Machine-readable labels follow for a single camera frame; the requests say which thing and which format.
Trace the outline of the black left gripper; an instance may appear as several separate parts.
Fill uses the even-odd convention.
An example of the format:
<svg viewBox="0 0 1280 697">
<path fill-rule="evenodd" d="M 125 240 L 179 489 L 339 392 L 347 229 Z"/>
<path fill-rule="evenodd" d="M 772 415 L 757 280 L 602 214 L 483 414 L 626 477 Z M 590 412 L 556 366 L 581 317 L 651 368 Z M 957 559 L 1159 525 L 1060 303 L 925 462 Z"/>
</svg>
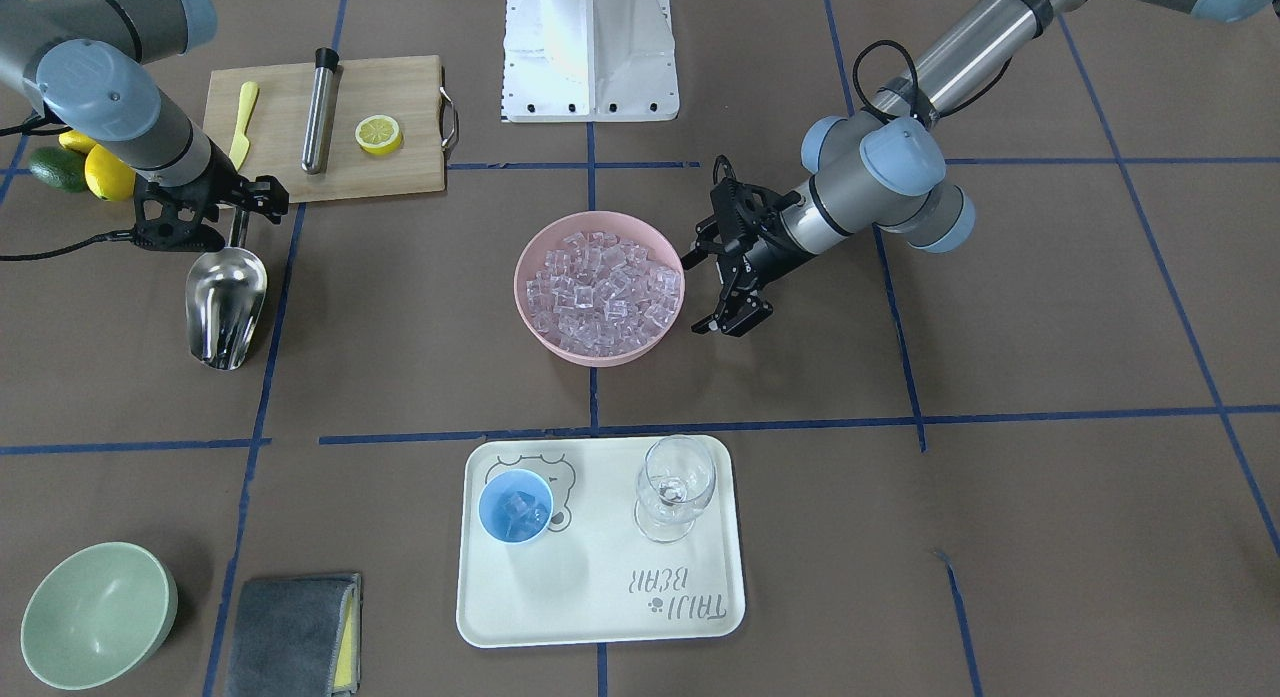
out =
<svg viewBox="0 0 1280 697">
<path fill-rule="evenodd" d="M 713 164 L 712 214 L 695 224 L 681 269 L 691 270 L 714 258 L 721 276 L 716 309 L 691 325 L 691 333 L 721 333 L 742 338 L 773 315 L 762 288 L 787 276 L 814 258 L 787 231 L 785 210 L 804 202 L 797 191 L 778 194 L 763 185 L 740 182 L 732 162 L 719 155 Z M 732 269 L 739 276 L 730 279 Z"/>
</svg>

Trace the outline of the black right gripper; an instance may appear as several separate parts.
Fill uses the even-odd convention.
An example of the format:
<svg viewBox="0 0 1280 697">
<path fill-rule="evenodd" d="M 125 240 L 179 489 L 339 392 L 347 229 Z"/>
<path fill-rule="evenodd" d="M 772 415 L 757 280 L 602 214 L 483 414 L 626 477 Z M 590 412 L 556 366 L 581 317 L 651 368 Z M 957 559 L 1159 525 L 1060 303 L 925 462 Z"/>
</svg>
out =
<svg viewBox="0 0 1280 697">
<path fill-rule="evenodd" d="M 216 223 L 223 206 L 260 214 L 278 224 L 288 214 L 289 201 L 276 176 L 207 173 L 177 187 L 136 176 L 133 246 L 161 252 L 215 252 L 227 240 L 206 223 Z"/>
</svg>

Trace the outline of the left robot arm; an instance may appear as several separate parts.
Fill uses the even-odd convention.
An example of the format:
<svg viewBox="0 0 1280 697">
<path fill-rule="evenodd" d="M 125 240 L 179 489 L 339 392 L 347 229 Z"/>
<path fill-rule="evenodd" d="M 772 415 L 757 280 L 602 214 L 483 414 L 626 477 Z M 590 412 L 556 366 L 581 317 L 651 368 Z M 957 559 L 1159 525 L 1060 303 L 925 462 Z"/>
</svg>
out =
<svg viewBox="0 0 1280 697">
<path fill-rule="evenodd" d="M 979 0 L 924 56 L 849 116 L 818 120 L 803 139 L 806 182 L 778 194 L 740 182 L 726 156 L 713 168 L 712 214 L 695 229 L 684 269 L 714 258 L 719 295 L 698 334 L 740 338 L 773 313 L 764 286 L 877 226 L 925 252 L 956 249 L 977 223 L 974 202 L 946 178 L 931 130 L 986 95 L 1014 54 L 1088 0 Z M 1233 23 L 1276 0 L 1137 0 Z"/>
</svg>

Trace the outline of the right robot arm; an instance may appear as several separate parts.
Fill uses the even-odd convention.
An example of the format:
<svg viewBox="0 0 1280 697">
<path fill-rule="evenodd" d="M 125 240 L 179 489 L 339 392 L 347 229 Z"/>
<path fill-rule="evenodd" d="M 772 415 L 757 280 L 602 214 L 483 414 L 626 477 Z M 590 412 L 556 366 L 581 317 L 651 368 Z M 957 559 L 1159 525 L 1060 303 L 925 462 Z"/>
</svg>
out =
<svg viewBox="0 0 1280 697">
<path fill-rule="evenodd" d="M 288 214 L 279 179 L 242 176 L 147 72 L 216 31 L 212 0 L 1 0 L 3 84 L 31 106 L 15 132 L 77 129 L 134 173 L 134 224 L 102 240 L 211 252 L 224 206 L 275 224 Z"/>
</svg>

